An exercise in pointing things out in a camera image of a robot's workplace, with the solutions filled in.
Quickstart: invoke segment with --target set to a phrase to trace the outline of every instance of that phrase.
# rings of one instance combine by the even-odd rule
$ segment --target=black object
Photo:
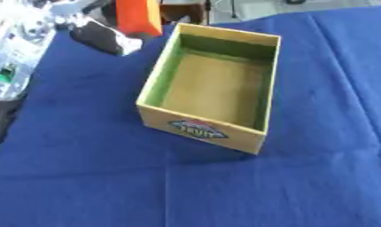
[[[285,2],[287,4],[303,4],[305,3],[307,0],[285,0]]]
[[[205,2],[205,11],[207,16],[207,25],[210,25],[210,12],[211,12],[211,0],[206,0]]]
[[[102,15],[104,15],[110,27],[118,26],[116,1],[112,1],[110,4],[107,4],[104,7],[102,7],[101,12],[102,12]]]
[[[113,55],[123,53],[123,48],[116,42],[116,33],[95,21],[89,21],[84,27],[75,27],[70,35],[75,41],[99,51]]]
[[[4,141],[7,130],[15,120],[24,99],[25,95],[21,95],[13,101],[0,101],[0,143]]]

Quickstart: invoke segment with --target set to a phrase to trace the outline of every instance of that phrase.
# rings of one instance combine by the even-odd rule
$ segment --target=box wall
[[[139,106],[138,110],[142,115],[144,124],[148,127],[161,129],[166,132],[191,137],[207,143],[222,145],[231,149],[240,150],[247,153],[257,153],[263,143],[265,135],[254,130],[247,130],[241,127],[236,127],[230,124],[218,123],[216,121],[209,121],[200,119],[198,117],[191,117],[186,114],[178,114],[169,112],[164,109],[152,106]],[[179,129],[173,126],[173,121],[200,121],[214,128],[217,133],[221,132],[227,137],[221,138],[197,138],[189,133],[187,129]]]

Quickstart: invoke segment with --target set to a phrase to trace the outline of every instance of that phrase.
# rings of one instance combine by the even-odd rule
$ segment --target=open box
[[[257,153],[280,36],[178,24],[136,101],[146,126]]]

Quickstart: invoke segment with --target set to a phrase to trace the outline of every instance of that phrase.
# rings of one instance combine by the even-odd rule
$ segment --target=printed logo
[[[209,126],[208,124],[198,121],[170,121],[169,124],[181,132],[196,138],[228,138],[219,130]]]

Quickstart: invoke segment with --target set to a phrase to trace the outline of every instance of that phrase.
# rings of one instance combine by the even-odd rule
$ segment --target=box bottom
[[[167,110],[253,128],[267,62],[186,51],[161,105]]]

